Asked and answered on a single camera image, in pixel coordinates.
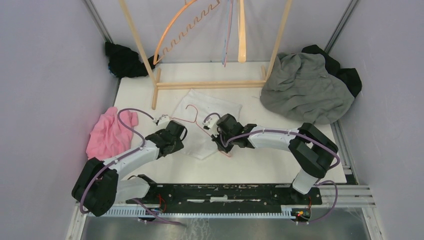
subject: black cloth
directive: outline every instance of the black cloth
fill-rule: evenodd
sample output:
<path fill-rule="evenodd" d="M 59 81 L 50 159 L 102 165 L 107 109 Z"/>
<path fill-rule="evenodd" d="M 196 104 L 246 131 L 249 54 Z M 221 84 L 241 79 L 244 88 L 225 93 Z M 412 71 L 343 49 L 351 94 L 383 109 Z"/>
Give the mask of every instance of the black cloth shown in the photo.
<path fill-rule="evenodd" d="M 109 58 L 109 71 L 117 78 L 135 78 L 149 75 L 146 66 L 139 60 L 139 54 L 129 47 L 106 42 L 105 54 Z M 155 68 L 153 56 L 148 59 L 151 69 Z"/>
<path fill-rule="evenodd" d="M 362 82 L 355 68 L 341 68 L 340 63 L 330 57 L 317 45 L 310 45 L 302 49 L 302 53 L 321 54 L 325 59 L 325 70 L 346 84 L 349 92 L 356 98 L 362 90 Z"/>

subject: table top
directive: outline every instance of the table top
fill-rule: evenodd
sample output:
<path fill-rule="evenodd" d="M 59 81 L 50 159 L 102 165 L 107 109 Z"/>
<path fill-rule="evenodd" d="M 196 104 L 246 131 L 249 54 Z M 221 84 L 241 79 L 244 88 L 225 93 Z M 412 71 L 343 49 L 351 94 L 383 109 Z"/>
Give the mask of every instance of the table top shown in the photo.
<path fill-rule="evenodd" d="M 162 77 L 167 76 L 166 66 L 164 65 L 161 64 Z M 150 113 L 155 118 L 161 115 L 172 115 L 178 103 L 189 91 L 189 89 L 160 90 L 156 110 L 152 110 L 153 84 L 150 78 L 123 78 L 116 96 L 115 107 L 118 109 L 137 108 Z M 239 122 L 242 125 L 252 123 L 282 129 L 298 128 L 302 125 L 302 122 L 287 119 L 265 109 L 259 100 L 261 88 L 196 89 L 196 91 L 242 104 L 239 117 Z M 156 126 L 148 117 L 139 114 L 138 119 L 139 125 L 135 127 L 135 130 L 143 136 L 147 136 L 156 130 Z M 334 141 L 329 124 L 317 125 L 316 127 Z M 135 147 L 140 141 L 140 138 L 134 135 L 131 146 Z M 130 175 L 145 174 L 157 183 L 265 184 L 291 183 L 301 169 L 296 159 L 288 151 L 270 148 L 239 148 L 236 146 L 231 153 L 231 158 L 216 152 L 203 160 L 199 160 L 176 152 L 147 163 L 134 170 Z M 346 183 L 342 165 L 339 164 L 334 169 L 329 170 L 325 180 Z"/>

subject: white cloth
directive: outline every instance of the white cloth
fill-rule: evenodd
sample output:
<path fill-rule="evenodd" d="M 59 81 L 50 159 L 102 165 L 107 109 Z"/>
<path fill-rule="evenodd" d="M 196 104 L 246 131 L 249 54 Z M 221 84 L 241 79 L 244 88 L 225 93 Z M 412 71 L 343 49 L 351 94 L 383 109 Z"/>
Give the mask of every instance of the white cloth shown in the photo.
<path fill-rule="evenodd" d="M 196 117 L 196 110 L 193 107 L 187 107 L 187 105 L 190 104 L 196 106 L 198 109 L 197 123 L 201 127 L 203 126 L 203 120 L 210 113 L 218 113 L 221 116 L 231 114 L 238 120 L 240 110 L 242 109 L 241 104 L 204 95 L 191 89 L 190 92 L 188 92 L 188 94 L 181 100 L 178 106 L 176 106 L 172 117 L 194 121 Z M 180 150 L 179 153 L 202 160 L 218 151 L 217 144 L 214 143 L 211 137 L 195 123 L 179 121 L 177 119 L 174 120 L 180 122 L 187 128 L 187 137 L 182 142 L 184 144 L 184 148 Z"/>

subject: pink cloth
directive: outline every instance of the pink cloth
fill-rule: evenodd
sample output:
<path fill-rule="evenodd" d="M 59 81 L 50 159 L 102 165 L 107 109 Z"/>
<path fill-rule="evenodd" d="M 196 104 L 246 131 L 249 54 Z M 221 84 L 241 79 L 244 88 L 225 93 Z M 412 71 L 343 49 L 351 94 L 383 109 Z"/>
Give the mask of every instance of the pink cloth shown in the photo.
<path fill-rule="evenodd" d="M 121 154 L 131 147 L 133 132 L 118 121 L 118 109 L 109 107 L 106 113 L 100 115 L 98 122 L 90 133 L 87 146 L 88 159 L 104 160 Z M 123 111 L 120 119 L 129 127 L 139 124 L 136 112 Z"/>

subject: gray garment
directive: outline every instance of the gray garment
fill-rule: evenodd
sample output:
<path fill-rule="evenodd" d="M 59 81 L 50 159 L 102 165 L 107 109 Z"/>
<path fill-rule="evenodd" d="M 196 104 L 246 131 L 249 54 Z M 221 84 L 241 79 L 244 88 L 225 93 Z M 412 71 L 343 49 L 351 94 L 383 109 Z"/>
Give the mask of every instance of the gray garment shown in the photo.
<path fill-rule="evenodd" d="M 279 53 L 260 102 L 288 119 L 312 124 L 337 121 L 355 98 L 340 79 L 326 71 L 325 64 L 321 54 Z"/>

